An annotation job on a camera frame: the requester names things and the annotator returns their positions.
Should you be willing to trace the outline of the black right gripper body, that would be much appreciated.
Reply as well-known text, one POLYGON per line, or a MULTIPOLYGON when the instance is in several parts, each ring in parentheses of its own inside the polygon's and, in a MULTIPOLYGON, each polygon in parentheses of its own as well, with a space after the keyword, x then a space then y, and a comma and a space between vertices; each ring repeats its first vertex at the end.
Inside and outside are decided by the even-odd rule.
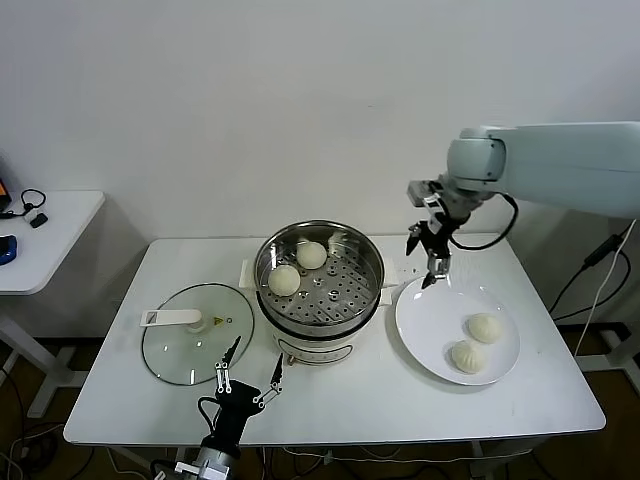
POLYGON ((459 221, 446 213, 435 213, 418 223, 420 242, 427 253, 448 253, 448 242, 459 228, 459 221))

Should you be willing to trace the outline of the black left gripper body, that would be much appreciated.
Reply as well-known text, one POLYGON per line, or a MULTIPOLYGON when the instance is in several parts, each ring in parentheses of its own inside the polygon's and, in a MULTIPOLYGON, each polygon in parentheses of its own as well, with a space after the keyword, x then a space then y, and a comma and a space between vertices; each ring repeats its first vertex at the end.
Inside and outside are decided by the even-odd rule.
POLYGON ((206 422, 209 433, 201 447, 219 451, 239 451, 239 444, 248 420, 263 411, 263 407, 253 403, 261 392, 256 387, 237 380, 231 381, 230 394, 216 394, 199 398, 199 413, 206 422), (210 417, 204 409, 205 403, 218 406, 216 414, 210 417))

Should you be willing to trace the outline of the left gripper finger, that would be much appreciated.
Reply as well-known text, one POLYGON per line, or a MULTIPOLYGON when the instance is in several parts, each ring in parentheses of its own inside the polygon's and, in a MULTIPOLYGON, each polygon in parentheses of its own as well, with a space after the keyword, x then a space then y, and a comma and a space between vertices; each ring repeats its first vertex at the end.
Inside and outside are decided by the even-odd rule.
POLYGON ((226 350, 221 360, 215 364, 218 394, 230 394, 232 392, 229 367, 239 344, 240 337, 237 337, 233 344, 226 350))
POLYGON ((279 355, 276 362, 268 389, 264 393, 260 393, 253 399, 253 403, 258 406, 266 406, 275 397, 282 392, 282 377, 283 377, 283 354, 279 355))

